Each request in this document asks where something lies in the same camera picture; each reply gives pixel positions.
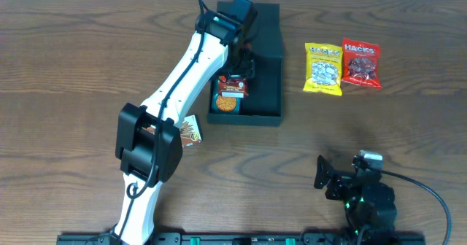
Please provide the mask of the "red Hacks candy bag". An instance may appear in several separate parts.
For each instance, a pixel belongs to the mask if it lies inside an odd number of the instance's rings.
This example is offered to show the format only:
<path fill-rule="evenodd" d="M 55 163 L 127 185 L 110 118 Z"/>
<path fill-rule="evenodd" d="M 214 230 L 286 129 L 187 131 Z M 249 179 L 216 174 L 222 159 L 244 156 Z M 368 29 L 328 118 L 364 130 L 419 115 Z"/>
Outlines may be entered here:
<path fill-rule="evenodd" d="M 342 49 L 342 82 L 370 88 L 382 87 L 379 79 L 378 44 L 343 38 Z"/>

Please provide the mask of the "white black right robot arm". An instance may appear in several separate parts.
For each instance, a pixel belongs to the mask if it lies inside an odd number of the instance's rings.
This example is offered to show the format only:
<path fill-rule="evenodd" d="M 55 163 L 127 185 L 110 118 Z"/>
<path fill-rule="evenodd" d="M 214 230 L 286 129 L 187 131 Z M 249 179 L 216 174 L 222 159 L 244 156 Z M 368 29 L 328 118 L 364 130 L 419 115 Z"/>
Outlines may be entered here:
<path fill-rule="evenodd" d="M 382 155 L 365 150 L 354 156 L 353 173 L 336 170 L 322 155 L 317 158 L 314 188 L 325 188 L 328 200 L 341 201 L 351 229 L 366 230 L 368 240 L 371 233 L 390 235 L 397 217 L 394 190 L 381 182 L 383 165 Z"/>

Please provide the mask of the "brown Pocky box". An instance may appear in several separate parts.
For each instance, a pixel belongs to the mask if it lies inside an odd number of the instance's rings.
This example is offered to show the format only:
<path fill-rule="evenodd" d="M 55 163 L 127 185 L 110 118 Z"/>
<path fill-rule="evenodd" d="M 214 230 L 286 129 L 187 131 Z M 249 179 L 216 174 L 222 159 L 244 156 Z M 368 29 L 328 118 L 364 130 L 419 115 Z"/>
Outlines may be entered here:
<path fill-rule="evenodd" d="M 148 141 L 154 141 L 156 134 L 156 119 L 147 114 L 143 117 L 142 135 Z M 180 135 L 175 137 L 176 145 L 182 148 L 200 144 L 202 142 L 202 133 L 198 124 L 197 116 L 190 115 L 184 118 L 180 126 Z"/>

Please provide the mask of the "teal Good Day cookie box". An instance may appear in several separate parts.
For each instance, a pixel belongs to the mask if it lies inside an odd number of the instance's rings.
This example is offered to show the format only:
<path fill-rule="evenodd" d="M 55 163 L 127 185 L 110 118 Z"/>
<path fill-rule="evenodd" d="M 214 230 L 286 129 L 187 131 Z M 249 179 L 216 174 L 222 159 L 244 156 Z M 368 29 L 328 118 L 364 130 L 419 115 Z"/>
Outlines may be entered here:
<path fill-rule="evenodd" d="M 214 114 L 239 114 L 241 100 L 239 98 L 224 97 L 218 92 L 218 81 L 213 83 L 211 113 Z"/>

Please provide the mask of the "red Hello Panda box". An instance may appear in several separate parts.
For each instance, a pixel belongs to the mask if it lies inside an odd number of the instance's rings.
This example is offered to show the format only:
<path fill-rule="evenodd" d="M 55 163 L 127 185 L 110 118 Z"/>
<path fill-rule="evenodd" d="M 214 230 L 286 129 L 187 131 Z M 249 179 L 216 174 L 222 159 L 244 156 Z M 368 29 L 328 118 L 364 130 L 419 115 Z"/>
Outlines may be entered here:
<path fill-rule="evenodd" d="M 217 93 L 227 98 L 246 98 L 249 95 L 247 79 L 228 79 L 220 76 L 217 81 Z"/>

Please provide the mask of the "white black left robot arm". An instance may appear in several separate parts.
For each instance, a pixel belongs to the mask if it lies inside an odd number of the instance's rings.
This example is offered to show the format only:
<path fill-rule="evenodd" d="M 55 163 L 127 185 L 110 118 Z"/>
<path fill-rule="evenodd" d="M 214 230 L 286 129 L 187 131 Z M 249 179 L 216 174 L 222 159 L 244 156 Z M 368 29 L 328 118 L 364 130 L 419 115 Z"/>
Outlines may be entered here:
<path fill-rule="evenodd" d="M 180 128 L 205 84 L 219 70 L 235 67 L 257 12 L 206 12 L 179 63 L 143 102 L 127 103 L 117 122 L 115 156 L 125 194 L 113 244 L 146 244 L 154 231 L 158 193 L 180 163 Z"/>

